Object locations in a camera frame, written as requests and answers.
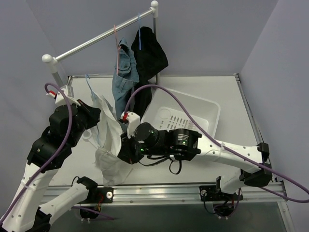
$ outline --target clothes hanger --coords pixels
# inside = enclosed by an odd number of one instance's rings
[[[140,13],[139,13],[139,40],[140,40]]]
[[[86,79],[86,82],[87,82],[87,85],[89,86],[89,89],[90,89],[90,92],[91,92],[91,98],[96,100],[96,94],[94,93],[94,91],[92,90],[92,87],[90,85],[90,83],[88,82],[88,79],[90,80],[90,77],[88,74],[85,75],[85,79]],[[97,130],[98,130],[98,134],[97,134],[97,143],[98,145],[100,146],[100,139],[99,139],[99,135],[100,135],[100,131],[98,129],[98,125],[97,125]]]

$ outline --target clothes rack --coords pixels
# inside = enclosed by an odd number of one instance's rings
[[[142,18],[145,18],[148,15],[153,15],[153,18],[154,18],[153,19],[154,34],[156,35],[156,38],[158,39],[158,24],[157,24],[158,5],[159,5],[159,3],[157,1],[155,1],[155,0],[152,1],[151,7],[149,8],[149,10],[141,13],[140,16],[137,15],[137,16],[127,20],[126,22],[119,24],[118,26],[116,26],[115,31],[119,31],[119,30],[137,22],[139,20],[139,18],[142,19]],[[108,31],[106,31],[106,32],[84,42],[84,43],[82,43],[81,45],[79,45],[79,46],[77,46],[77,47],[57,56],[57,57],[52,57],[50,54],[45,54],[45,55],[42,56],[42,61],[48,65],[50,72],[51,72],[52,76],[54,77],[57,85],[62,87],[62,86],[64,86],[64,83],[63,83],[63,81],[62,81],[62,79],[61,79],[61,77],[58,73],[57,67],[56,67],[58,62],[78,53],[79,51],[82,51],[83,49],[105,39],[106,37],[108,37],[112,34],[114,34],[114,28],[112,28],[112,29],[110,29],[110,30],[108,30]],[[158,84],[158,78],[159,78],[159,73],[156,75],[156,83],[157,84]]]

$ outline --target screw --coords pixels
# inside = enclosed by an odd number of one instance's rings
[[[206,190],[202,190],[202,191],[201,191],[201,196],[204,196],[204,195],[205,195],[205,196],[207,195],[207,191],[206,191]]]
[[[107,199],[111,199],[112,198],[112,192],[107,192],[106,197],[107,197]]]

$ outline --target white rod end cap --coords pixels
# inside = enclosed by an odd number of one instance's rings
[[[53,57],[50,54],[45,54],[42,56],[42,61],[44,63],[49,63],[53,60]]]
[[[150,4],[152,7],[157,7],[159,5],[158,1],[152,1]]]

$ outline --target black cable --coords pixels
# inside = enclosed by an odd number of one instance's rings
[[[223,213],[222,213],[222,211],[221,211],[221,207],[223,207],[223,206],[226,206],[226,204],[228,203],[230,201],[230,199],[227,199],[222,205],[219,205],[219,206],[217,206],[217,207],[214,207],[214,211],[215,211],[215,213],[218,215],[218,216],[221,216],[221,217],[224,217],[223,216]]]
[[[72,180],[72,184],[71,184],[71,186],[73,186],[73,183],[74,183],[74,181],[75,181],[75,179],[76,179],[76,178],[80,179],[80,177],[79,177],[79,176],[74,177],[74,179]]]
[[[179,161],[179,169],[178,169],[178,172],[176,172],[176,173],[172,172],[172,170],[171,170],[171,167],[172,167],[172,163],[173,163],[173,162],[174,162],[174,161],[172,160],[172,162],[171,162],[170,165],[169,165],[169,171],[170,171],[171,173],[173,173],[174,175],[178,175],[178,174],[182,171],[182,167],[183,167],[182,161],[181,161],[181,160]]]
[[[158,162],[151,163],[151,164],[142,164],[140,161],[139,161],[139,163],[140,163],[141,165],[145,166],[145,167],[152,167],[152,166],[156,166],[156,165],[158,165],[158,164],[161,164],[161,163],[167,161],[168,159],[169,159],[168,157],[165,157],[165,158],[163,158],[162,160],[159,160]]]
[[[159,156],[159,157],[154,157],[154,158],[152,156],[147,156],[147,158],[150,160],[160,160],[160,159],[166,158],[166,156]]]
[[[217,213],[211,213],[211,212],[208,211],[208,209],[206,207],[205,195],[206,195],[206,193],[204,193],[204,195],[203,195],[203,202],[204,202],[204,208],[206,209],[207,213],[209,213],[209,214],[217,214]]]

